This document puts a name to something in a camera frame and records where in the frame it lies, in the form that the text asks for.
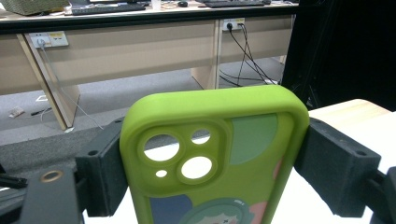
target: gray floor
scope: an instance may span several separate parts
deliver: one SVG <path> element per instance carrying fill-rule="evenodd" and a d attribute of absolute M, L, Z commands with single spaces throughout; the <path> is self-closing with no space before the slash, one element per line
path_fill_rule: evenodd
<path fill-rule="evenodd" d="M 256 63 L 268 77 L 274 80 L 281 79 L 283 64 L 277 58 L 260 59 L 256 60 Z M 241 63 L 226 63 L 220 69 L 224 74 L 238 77 L 240 67 Z M 222 76 L 234 83 L 237 82 L 236 78 Z M 255 79 L 240 79 L 239 85 L 241 86 L 262 85 L 263 83 L 259 75 L 245 64 L 240 77 Z M 80 90 L 78 104 L 89 116 L 78 110 L 72 132 L 98 125 L 105 126 L 112 120 L 125 116 L 128 108 L 146 95 L 155 92 L 201 89 L 191 77 L 190 69 L 78 86 Z M 231 88 L 234 85 L 220 79 L 219 87 Z M 44 95 L 44 92 L 30 91 L 0 96 L 0 146 L 64 133 L 51 111 L 42 116 L 31 116 L 31 113 L 50 107 L 48 102 L 36 101 L 40 95 Z M 21 107 L 25 113 L 12 119 L 8 115 L 15 106 Z"/>

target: desk leg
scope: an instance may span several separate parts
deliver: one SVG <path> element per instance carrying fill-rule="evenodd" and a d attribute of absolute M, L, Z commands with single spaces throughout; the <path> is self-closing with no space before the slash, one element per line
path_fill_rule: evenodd
<path fill-rule="evenodd" d="M 222 31 L 219 20 L 215 22 L 215 36 L 213 38 L 213 57 L 211 65 L 191 69 L 191 75 L 204 90 L 219 88 L 219 59 Z"/>
<path fill-rule="evenodd" d="M 197 67 L 191 69 L 191 75 L 204 90 L 219 88 L 217 66 Z"/>
<path fill-rule="evenodd" d="M 63 130 L 73 126 L 79 98 L 78 86 L 63 87 L 55 76 L 51 66 L 43 60 L 41 54 L 35 48 L 29 35 L 19 36 L 20 42 L 31 58 L 31 64 L 38 70 L 36 75 L 40 81 L 44 92 L 49 99 L 49 103 Z"/>

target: camera cutout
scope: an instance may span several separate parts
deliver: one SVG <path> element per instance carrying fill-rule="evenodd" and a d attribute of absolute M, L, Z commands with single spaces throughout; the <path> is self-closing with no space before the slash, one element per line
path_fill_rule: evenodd
<path fill-rule="evenodd" d="M 152 161 L 168 161 L 176 156 L 179 142 L 169 134 L 151 137 L 145 144 L 145 154 Z"/>
<path fill-rule="evenodd" d="M 192 134 L 191 141 L 197 145 L 206 143 L 210 139 L 210 132 L 206 129 L 201 129 Z"/>
<path fill-rule="evenodd" d="M 165 170 L 160 170 L 158 171 L 155 175 L 159 178 L 163 178 L 168 174 L 168 172 L 166 172 Z"/>
<path fill-rule="evenodd" d="M 181 173 L 188 179 L 198 179 L 207 175 L 212 169 L 212 161 L 207 157 L 193 157 L 181 167 Z"/>

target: power outlet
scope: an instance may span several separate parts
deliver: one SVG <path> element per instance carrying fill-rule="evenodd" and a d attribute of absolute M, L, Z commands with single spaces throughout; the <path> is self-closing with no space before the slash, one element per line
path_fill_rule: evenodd
<path fill-rule="evenodd" d="M 242 27 L 238 24 L 245 24 L 245 18 L 238 18 L 238 19 L 226 19 L 223 23 L 223 31 L 229 31 L 227 25 L 231 24 L 233 26 L 232 30 L 240 30 Z"/>
<path fill-rule="evenodd" d="M 59 47 L 68 46 L 66 35 L 64 31 L 48 32 L 48 33 L 31 33 L 29 34 L 35 48 L 40 48 L 39 41 L 44 40 L 44 47 Z"/>
<path fill-rule="evenodd" d="M 29 34 L 30 38 L 32 39 L 33 45 L 35 46 L 35 48 L 39 49 L 39 41 L 44 40 L 44 47 L 51 47 L 51 43 L 50 43 L 50 38 L 49 35 L 47 33 L 31 33 Z"/>

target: plug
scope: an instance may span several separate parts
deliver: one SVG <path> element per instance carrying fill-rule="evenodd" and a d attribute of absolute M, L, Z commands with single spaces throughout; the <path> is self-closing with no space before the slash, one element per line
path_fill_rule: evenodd
<path fill-rule="evenodd" d="M 43 40 L 43 39 L 41 39 L 41 38 L 38 38 L 38 39 L 37 39 L 37 44 L 38 44 L 38 46 L 39 46 L 41 49 L 44 49 L 44 47 L 46 46 L 46 41 Z"/>
<path fill-rule="evenodd" d="M 227 29 L 231 32 L 231 30 L 233 29 L 233 24 L 228 22 L 227 23 Z"/>

